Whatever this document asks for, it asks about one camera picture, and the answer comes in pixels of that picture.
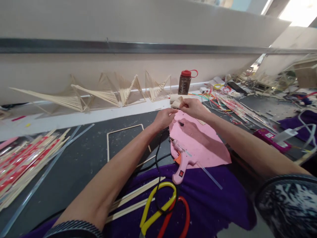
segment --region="purple fabric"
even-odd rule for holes
[[[177,171],[175,164],[160,167],[164,181],[172,181],[172,175]],[[190,208],[191,223],[187,237],[213,237],[230,222],[251,230],[256,225],[256,215],[252,202],[237,178],[226,168],[217,166],[206,168],[221,184],[220,190],[216,184],[203,172],[202,169],[186,171],[183,183],[179,186],[179,195],[185,197]],[[152,169],[140,176],[131,178],[119,197],[128,194],[140,186],[158,177],[157,169]],[[139,201],[148,198],[152,189],[132,199],[115,212],[127,208]],[[159,190],[157,199],[163,206],[172,194],[170,187]],[[122,216],[104,227],[105,237],[138,237],[140,234],[140,220],[144,207]],[[148,217],[157,211],[155,201],[151,203]],[[163,224],[164,216],[156,220],[148,229],[146,237],[156,237]],[[165,237],[179,237],[185,224],[185,207],[178,203],[173,211],[171,220],[165,231]]]
[[[306,110],[303,112],[303,114],[300,116],[300,118],[303,120],[303,122],[305,122],[306,124],[317,124],[317,113],[310,111],[310,110]],[[300,122],[300,120],[298,119],[298,116],[292,117],[292,118],[287,118],[284,120],[280,120],[278,121],[281,124],[281,127],[283,129],[294,129],[297,127],[302,126],[303,124]],[[298,134],[296,135],[297,138],[303,140],[303,141],[307,141],[310,133],[308,132],[307,128],[302,128],[299,131],[297,131]],[[315,139],[317,141],[317,130],[315,132]]]
[[[25,236],[23,236],[23,238],[42,238],[42,237],[44,237],[46,232],[48,232],[49,229],[51,229],[51,227],[54,225],[56,220],[57,220],[57,218],[55,218],[51,221],[48,221],[47,223],[44,223],[42,226],[40,226],[36,230],[31,231],[30,233],[27,233]]]

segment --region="table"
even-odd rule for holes
[[[274,117],[275,120],[283,119],[287,116],[294,116],[294,110],[297,109],[295,105],[289,102],[279,102],[274,98],[265,96],[248,96],[242,99],[241,102],[254,110],[261,111],[264,114],[266,110],[270,108],[271,113],[276,114]],[[72,202],[86,184],[94,177],[94,175],[106,164],[108,132],[138,124],[143,124],[144,128],[146,128],[154,121],[157,112],[158,111],[153,111],[95,123],[89,131],[67,147],[37,192],[24,208],[21,215],[18,217],[7,237],[16,238],[29,232],[41,221],[66,208]],[[213,112],[225,120],[230,120],[229,116],[220,114],[216,111]],[[83,125],[78,131],[78,134],[88,126],[89,125]],[[110,157],[113,157],[116,153],[118,153],[124,145],[131,141],[132,138],[140,132],[141,127],[135,127],[119,133],[111,134],[109,136]],[[150,144],[152,149],[150,156],[155,155],[159,143],[158,140],[159,135],[156,136]],[[303,141],[297,138],[292,138],[289,142],[299,147],[304,144]],[[168,138],[165,138],[161,143],[161,149],[158,157],[162,157],[169,153],[170,143]],[[299,149],[291,149],[287,156],[291,160],[296,160],[301,157],[301,152]],[[142,168],[147,167],[153,162],[154,160],[151,160],[150,162],[144,164]],[[173,163],[173,160],[171,156],[169,156],[161,160],[159,165],[162,166],[171,163]],[[247,177],[246,173],[241,171],[238,164],[233,162],[229,165],[229,168],[243,185],[248,185],[250,179]],[[38,173],[35,179],[29,183],[11,206],[0,213],[0,230],[2,230],[7,224],[8,220],[25,199],[26,195],[41,177],[43,172],[44,170]]]

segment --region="hand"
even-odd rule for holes
[[[158,131],[165,129],[169,126],[169,124],[171,124],[175,117],[175,113],[177,112],[178,110],[173,108],[166,108],[164,110],[159,111],[152,125]]]
[[[199,120],[203,120],[204,115],[207,113],[207,110],[198,99],[184,99],[179,108],[184,113]]]

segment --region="red bottle cap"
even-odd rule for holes
[[[181,76],[183,77],[190,77],[192,75],[192,72],[191,71],[196,71],[197,75],[198,75],[198,71],[196,69],[193,69],[193,70],[184,70],[182,71],[182,74]]]

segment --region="person's left hand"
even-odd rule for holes
[[[177,112],[178,110],[174,108],[166,108],[164,110],[159,111],[152,125],[158,131],[165,129],[169,126],[169,124],[171,124],[175,117],[175,113]]]

